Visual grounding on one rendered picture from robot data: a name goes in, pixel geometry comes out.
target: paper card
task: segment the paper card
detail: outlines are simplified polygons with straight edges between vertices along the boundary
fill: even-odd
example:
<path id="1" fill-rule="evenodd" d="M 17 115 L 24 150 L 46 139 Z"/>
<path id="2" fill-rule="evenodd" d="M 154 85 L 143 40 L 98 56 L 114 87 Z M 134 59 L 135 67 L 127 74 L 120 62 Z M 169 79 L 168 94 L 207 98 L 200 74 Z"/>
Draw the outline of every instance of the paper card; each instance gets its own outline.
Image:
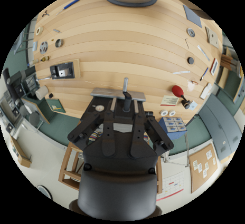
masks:
<path id="1" fill-rule="evenodd" d="M 197 103 L 195 101 L 192 101 L 192 103 L 190 104 L 189 109 L 190 110 L 194 110 L 196 108 L 196 106 L 197 106 Z"/>
<path id="2" fill-rule="evenodd" d="M 202 171 L 202 163 L 198 165 L 198 173 L 200 173 L 201 171 Z"/>
<path id="3" fill-rule="evenodd" d="M 206 173 L 206 169 L 203 170 L 203 178 L 205 178 L 207 176 L 207 173 Z"/>
<path id="4" fill-rule="evenodd" d="M 176 96 L 164 96 L 161 106 L 176 106 L 179 98 Z"/>
<path id="5" fill-rule="evenodd" d="M 209 160 L 210 159 L 209 151 L 206 153 L 206 155 L 207 155 L 207 159 Z"/>
<path id="6" fill-rule="evenodd" d="M 194 171 L 198 168 L 197 160 L 193 161 L 193 167 L 194 167 Z"/>
<path id="7" fill-rule="evenodd" d="M 209 163 L 205 164 L 205 169 L 208 170 L 209 169 Z"/>

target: bulletin board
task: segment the bulletin board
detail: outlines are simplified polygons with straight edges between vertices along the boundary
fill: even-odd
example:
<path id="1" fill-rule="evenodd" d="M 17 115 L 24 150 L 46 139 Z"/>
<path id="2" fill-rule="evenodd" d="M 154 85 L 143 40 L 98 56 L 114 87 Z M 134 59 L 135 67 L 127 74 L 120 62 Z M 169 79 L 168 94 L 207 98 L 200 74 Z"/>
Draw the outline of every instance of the bulletin board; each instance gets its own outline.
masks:
<path id="1" fill-rule="evenodd" d="M 217 160 L 212 144 L 192 154 L 190 156 L 191 193 L 202 186 L 217 168 Z"/>

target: gauge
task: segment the gauge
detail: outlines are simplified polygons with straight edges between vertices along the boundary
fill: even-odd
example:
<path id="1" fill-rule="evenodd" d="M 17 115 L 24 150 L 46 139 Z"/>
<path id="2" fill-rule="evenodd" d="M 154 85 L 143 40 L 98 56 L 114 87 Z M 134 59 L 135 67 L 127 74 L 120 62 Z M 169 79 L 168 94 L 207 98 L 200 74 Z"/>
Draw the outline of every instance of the gauge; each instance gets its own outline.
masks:
<path id="1" fill-rule="evenodd" d="M 103 111 L 105 109 L 105 107 L 103 105 L 98 105 L 95 107 L 96 111 L 100 112 Z"/>
<path id="2" fill-rule="evenodd" d="M 191 28 L 188 28 L 187 32 L 188 32 L 189 36 L 191 36 L 191 37 L 195 36 L 195 32 Z"/>

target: blue marker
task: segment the blue marker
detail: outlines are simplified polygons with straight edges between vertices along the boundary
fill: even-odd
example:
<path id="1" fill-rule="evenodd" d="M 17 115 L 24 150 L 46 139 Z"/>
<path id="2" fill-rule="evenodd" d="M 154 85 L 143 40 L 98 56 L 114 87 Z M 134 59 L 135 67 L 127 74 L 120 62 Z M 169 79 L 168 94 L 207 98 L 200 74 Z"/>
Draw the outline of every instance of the blue marker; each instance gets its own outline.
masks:
<path id="1" fill-rule="evenodd" d="M 206 75 L 206 72 L 208 71 L 208 67 L 207 67 L 207 69 L 206 69 L 206 71 L 205 71 L 205 73 L 203 74 L 203 76 L 201 77 L 201 79 L 200 79 L 200 81 L 202 81 L 202 79 L 203 79 L 203 77 Z"/>

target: white roll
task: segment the white roll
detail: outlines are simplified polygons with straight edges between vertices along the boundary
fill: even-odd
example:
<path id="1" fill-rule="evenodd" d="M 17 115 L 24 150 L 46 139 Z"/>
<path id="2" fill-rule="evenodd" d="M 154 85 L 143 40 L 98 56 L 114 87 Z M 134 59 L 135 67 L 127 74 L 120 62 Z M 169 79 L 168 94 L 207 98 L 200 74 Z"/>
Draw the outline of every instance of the white roll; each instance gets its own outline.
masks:
<path id="1" fill-rule="evenodd" d="M 36 30 L 36 35 L 41 35 L 43 32 L 43 27 L 39 27 L 37 30 Z"/>
<path id="2" fill-rule="evenodd" d="M 36 91 L 36 97 L 42 100 L 49 93 L 48 88 L 44 85 Z"/>
<path id="3" fill-rule="evenodd" d="M 162 110 L 160 112 L 161 116 L 166 116 L 168 114 L 168 111 L 167 110 Z"/>
<path id="4" fill-rule="evenodd" d="M 176 114 L 176 112 L 174 110 L 170 110 L 168 113 L 170 116 L 174 116 Z"/>

